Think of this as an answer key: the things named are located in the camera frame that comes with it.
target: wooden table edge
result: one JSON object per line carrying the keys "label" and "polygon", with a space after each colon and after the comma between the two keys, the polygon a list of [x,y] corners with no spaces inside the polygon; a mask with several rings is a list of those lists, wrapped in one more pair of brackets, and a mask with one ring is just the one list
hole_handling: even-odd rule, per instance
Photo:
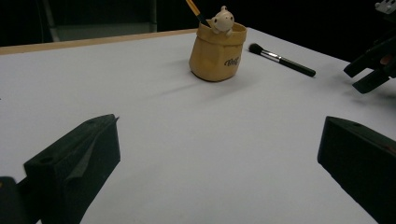
{"label": "wooden table edge", "polygon": [[33,45],[9,46],[9,47],[0,48],[0,55],[14,54],[14,53],[25,53],[25,52],[49,50],[49,49],[75,48],[75,47],[82,47],[82,46],[89,46],[89,45],[98,45],[98,44],[115,43],[115,42],[121,42],[121,41],[163,37],[163,36],[169,36],[169,35],[184,35],[184,34],[195,33],[196,30],[197,29],[186,29],[186,30],[139,34],[139,35],[120,35],[120,36],[101,37],[101,38],[82,39],[82,40],[71,40],[71,41],[63,41],[63,42],[51,42],[51,43],[33,44]]}

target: white table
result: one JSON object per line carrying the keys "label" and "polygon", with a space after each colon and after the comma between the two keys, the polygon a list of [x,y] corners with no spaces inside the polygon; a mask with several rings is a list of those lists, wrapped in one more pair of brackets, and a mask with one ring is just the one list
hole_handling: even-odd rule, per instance
{"label": "white table", "polygon": [[[121,162],[82,223],[375,223],[317,162],[326,116],[395,138],[396,86],[254,29],[235,77],[189,68],[195,34],[0,56],[0,175],[87,119],[120,117]],[[314,78],[248,52],[256,42]]]}

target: silver ferrule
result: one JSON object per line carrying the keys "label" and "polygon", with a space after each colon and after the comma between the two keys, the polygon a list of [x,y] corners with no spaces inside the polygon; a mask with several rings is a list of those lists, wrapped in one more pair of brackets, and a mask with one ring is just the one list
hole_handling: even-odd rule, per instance
{"label": "silver ferrule", "polygon": [[277,63],[279,63],[280,59],[282,58],[279,55],[274,54],[273,52],[270,52],[265,49],[262,50],[262,56],[264,56],[267,59],[271,59],[272,61],[277,62]]}

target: yellow cup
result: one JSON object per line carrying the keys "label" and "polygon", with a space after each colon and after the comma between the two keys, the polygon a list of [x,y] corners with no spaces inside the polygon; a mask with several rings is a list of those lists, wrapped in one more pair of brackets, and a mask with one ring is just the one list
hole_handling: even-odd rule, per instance
{"label": "yellow cup", "polygon": [[247,29],[235,22],[233,32],[215,34],[211,28],[199,24],[190,56],[190,69],[206,81],[223,81],[233,77],[241,62],[242,47],[247,37]]}

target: makeup brush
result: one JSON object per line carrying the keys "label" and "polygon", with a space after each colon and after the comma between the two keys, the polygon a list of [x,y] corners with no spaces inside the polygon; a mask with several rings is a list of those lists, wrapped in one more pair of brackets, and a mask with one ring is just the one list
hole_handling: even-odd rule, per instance
{"label": "makeup brush", "polygon": [[283,65],[285,65],[291,69],[294,69],[298,72],[301,72],[309,77],[313,77],[316,73],[314,70],[312,70],[310,68],[307,68],[307,67],[302,66],[298,63],[292,62],[291,60],[288,60],[288,59],[283,58],[277,54],[274,54],[271,51],[263,49],[260,45],[258,45],[256,43],[250,44],[250,46],[248,47],[248,50],[252,53],[261,55],[262,57],[265,57],[267,59],[271,59],[274,62],[283,64]]}
{"label": "makeup brush", "polygon": [[191,8],[192,12],[195,14],[195,16],[198,18],[198,21],[207,26],[210,27],[209,23],[206,21],[204,15],[199,11],[198,7],[192,2],[192,0],[186,0],[187,4]]}

